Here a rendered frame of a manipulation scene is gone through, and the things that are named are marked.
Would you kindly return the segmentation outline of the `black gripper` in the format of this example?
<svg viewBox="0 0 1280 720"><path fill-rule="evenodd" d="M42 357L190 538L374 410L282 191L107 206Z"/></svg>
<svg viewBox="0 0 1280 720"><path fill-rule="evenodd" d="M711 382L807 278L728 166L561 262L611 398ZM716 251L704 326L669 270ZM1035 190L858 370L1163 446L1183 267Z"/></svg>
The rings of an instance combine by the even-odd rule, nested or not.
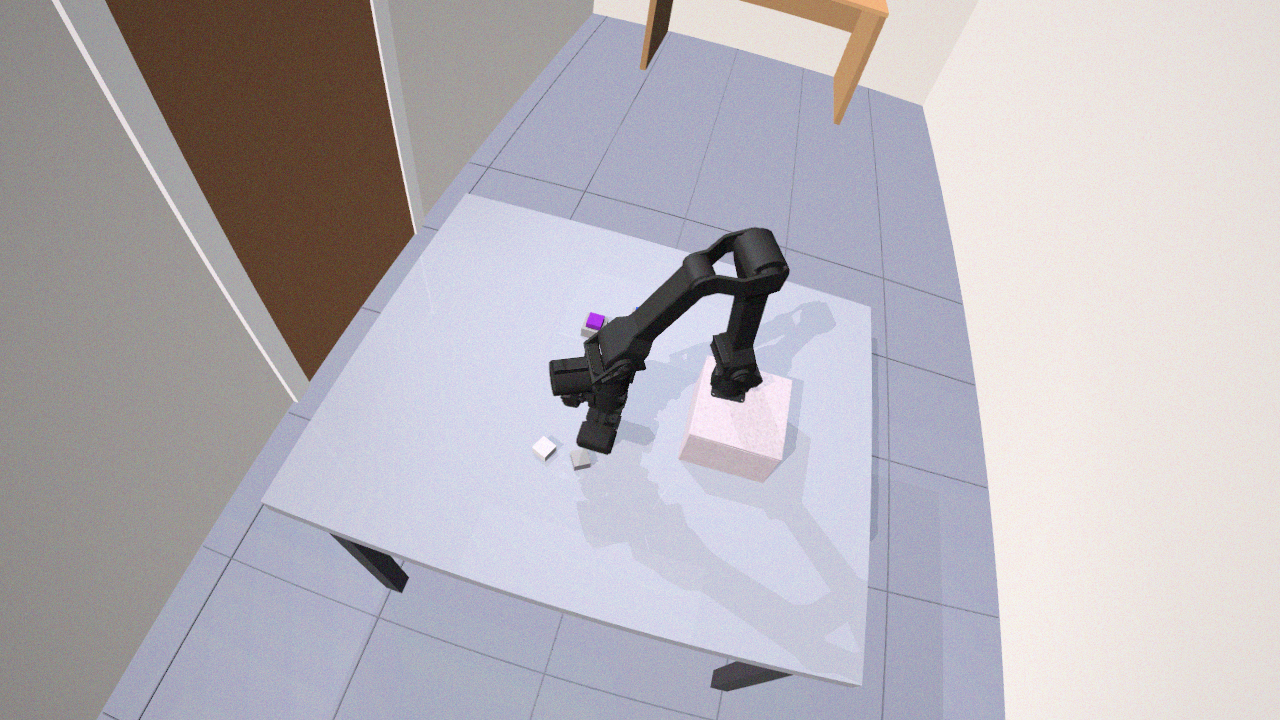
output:
<svg viewBox="0 0 1280 720"><path fill-rule="evenodd" d="M628 398L628 388L621 395L605 395L596 386L593 386L593 395L596 398L596 407L589 407L586 420L582 421L576 445L599 454L611 454L617 434L621 413Z"/></svg>

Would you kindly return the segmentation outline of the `purple button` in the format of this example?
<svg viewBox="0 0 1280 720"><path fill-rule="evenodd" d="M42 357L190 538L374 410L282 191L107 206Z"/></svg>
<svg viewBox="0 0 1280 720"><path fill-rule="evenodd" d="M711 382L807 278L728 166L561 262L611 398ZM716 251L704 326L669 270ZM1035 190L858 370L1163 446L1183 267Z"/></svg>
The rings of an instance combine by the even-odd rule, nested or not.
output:
<svg viewBox="0 0 1280 720"><path fill-rule="evenodd" d="M585 320L582 322L580 336L590 338L593 334L600 331L602 327L608 324L608 320L609 318L607 316L599 315L596 313L588 313Z"/></svg>

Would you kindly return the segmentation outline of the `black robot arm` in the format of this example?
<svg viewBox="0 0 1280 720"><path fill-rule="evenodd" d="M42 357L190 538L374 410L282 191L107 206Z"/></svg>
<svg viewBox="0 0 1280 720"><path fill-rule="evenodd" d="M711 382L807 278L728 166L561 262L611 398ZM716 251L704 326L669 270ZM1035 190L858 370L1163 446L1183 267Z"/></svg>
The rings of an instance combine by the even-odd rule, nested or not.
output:
<svg viewBox="0 0 1280 720"><path fill-rule="evenodd" d="M716 275L712 265L732 251L737 278ZM595 409L593 386L605 395L623 393L632 372L646 370L644 360L663 331L701 297L727 293L733 296L728 328L713 334L710 343L716 357L710 396L744 404L745 393L763 382L753 345L765 301L782 288L788 272L771 231L746 228L723 234L708 249L685 258L678 272L634 313L616 316L582 342L584 357L550 360L553 397L561 396L567 407L588 402L588 407Z"/></svg>

